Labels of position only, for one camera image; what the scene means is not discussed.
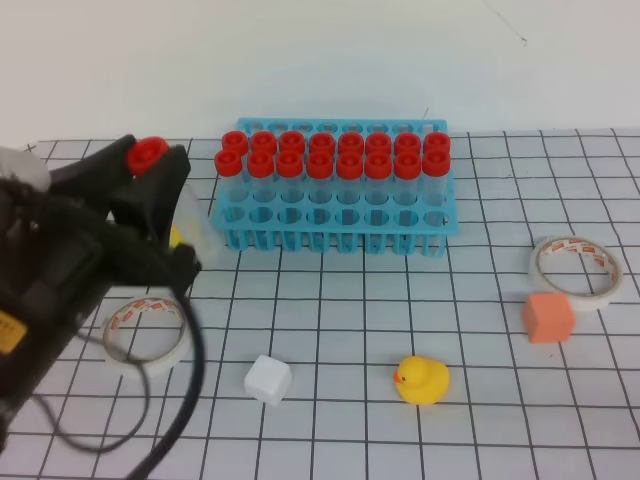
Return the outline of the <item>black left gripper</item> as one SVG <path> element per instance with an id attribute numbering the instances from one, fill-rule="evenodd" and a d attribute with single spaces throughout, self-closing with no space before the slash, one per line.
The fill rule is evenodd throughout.
<path id="1" fill-rule="evenodd" d="M 109 198 L 111 213 L 117 223 L 149 239 L 74 202 L 32 189 L 2 190 L 2 344 L 21 345 L 29 336 L 50 334 L 92 309 L 114 284 L 166 286 L 184 293 L 200 271 L 192 247 L 167 246 L 191 170 L 184 146 L 169 145 L 157 164 L 135 176 L 127 166 L 135 143 L 127 134 L 52 170 L 49 192 L 88 198 L 124 185 Z"/>

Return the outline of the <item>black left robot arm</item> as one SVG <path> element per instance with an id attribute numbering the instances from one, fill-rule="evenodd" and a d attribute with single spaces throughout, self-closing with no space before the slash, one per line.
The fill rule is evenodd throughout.
<path id="1" fill-rule="evenodd" d="M 170 229 L 186 149 L 126 135 L 43 180 L 1 178 L 1 425 L 116 285 L 185 292 L 200 271 Z"/>

